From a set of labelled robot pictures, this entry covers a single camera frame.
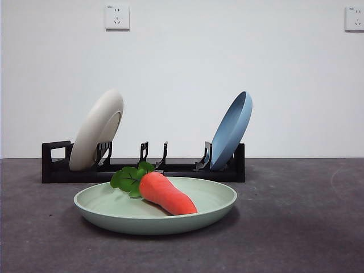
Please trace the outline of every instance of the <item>plate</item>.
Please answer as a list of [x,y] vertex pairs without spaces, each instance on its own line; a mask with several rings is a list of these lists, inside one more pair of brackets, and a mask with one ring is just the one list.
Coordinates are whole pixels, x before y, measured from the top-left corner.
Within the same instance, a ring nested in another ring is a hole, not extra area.
[[248,126],[253,102],[248,92],[244,91],[238,95],[230,105],[215,136],[212,139],[212,158],[210,169],[218,171],[224,168],[238,147]]
[[115,89],[98,99],[77,134],[69,159],[71,171],[85,170],[96,162],[97,144],[114,139],[123,109],[123,98]]
[[171,216],[144,199],[102,183],[84,189],[74,202],[89,222],[111,231],[136,235],[165,235],[201,229],[220,220],[233,207],[237,193],[221,183],[188,177],[169,177],[188,195],[197,213]]

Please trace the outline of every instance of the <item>blue plate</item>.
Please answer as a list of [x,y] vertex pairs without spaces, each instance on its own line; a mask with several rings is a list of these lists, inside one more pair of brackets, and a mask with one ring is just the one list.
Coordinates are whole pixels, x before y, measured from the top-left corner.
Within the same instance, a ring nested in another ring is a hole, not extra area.
[[212,140],[212,171],[224,168],[234,154],[248,126],[252,109],[253,102],[245,91],[230,105]]

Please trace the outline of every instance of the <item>carrot leaves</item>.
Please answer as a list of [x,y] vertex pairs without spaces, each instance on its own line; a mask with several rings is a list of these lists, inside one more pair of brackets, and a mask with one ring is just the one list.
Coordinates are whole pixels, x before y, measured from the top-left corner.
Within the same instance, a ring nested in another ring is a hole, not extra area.
[[123,167],[114,173],[110,181],[110,186],[128,192],[131,198],[141,198],[139,184],[142,177],[149,172],[153,172],[154,167],[148,162],[140,162],[138,168]]

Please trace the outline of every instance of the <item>plate rim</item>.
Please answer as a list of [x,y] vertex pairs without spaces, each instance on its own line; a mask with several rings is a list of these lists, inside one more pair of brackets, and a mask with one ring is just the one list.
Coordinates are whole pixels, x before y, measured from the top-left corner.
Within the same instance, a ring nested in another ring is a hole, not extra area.
[[219,206],[216,209],[209,210],[209,211],[203,212],[203,213],[197,212],[197,213],[190,213],[190,214],[180,214],[180,215],[171,215],[171,216],[153,216],[153,217],[125,217],[125,216],[118,216],[118,215],[115,215],[115,214],[99,213],[99,212],[95,212],[95,211],[93,211],[91,209],[88,209],[88,208],[82,206],[77,201],[78,196],[80,194],[82,194],[83,192],[87,191],[88,189],[110,183],[110,182],[104,182],[104,183],[99,183],[99,184],[93,185],[91,187],[87,187],[87,188],[77,192],[75,194],[75,196],[73,197],[73,202],[79,209],[87,211],[87,212],[92,213],[92,214],[97,214],[99,216],[113,217],[113,218],[119,218],[119,219],[128,219],[128,220],[166,220],[166,219],[172,219],[172,218],[176,219],[176,218],[186,218],[186,217],[197,217],[197,216],[202,216],[202,215],[205,215],[205,214],[210,214],[210,213],[213,213],[213,212],[217,212],[219,210],[228,208],[229,206],[233,205],[235,203],[236,199],[238,198],[238,193],[232,187],[229,187],[229,186],[227,186],[227,185],[225,185],[223,183],[219,183],[219,182],[211,181],[211,180],[207,180],[207,179],[194,178],[194,177],[182,177],[182,176],[166,176],[166,177],[167,178],[182,178],[182,179],[188,178],[188,179],[192,179],[192,180],[203,180],[203,181],[208,181],[209,183],[215,183],[215,184],[221,185],[221,186],[226,187],[227,189],[231,190],[234,197],[227,204],[225,204],[223,206]]

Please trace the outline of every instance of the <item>toy carrot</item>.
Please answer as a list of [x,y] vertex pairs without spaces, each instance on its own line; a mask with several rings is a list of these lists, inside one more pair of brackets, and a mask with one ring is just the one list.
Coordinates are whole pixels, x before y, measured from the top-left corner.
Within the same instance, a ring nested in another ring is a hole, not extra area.
[[123,167],[113,175],[110,185],[128,192],[131,198],[156,203],[173,215],[197,213],[192,200],[147,162],[140,162],[138,168]]

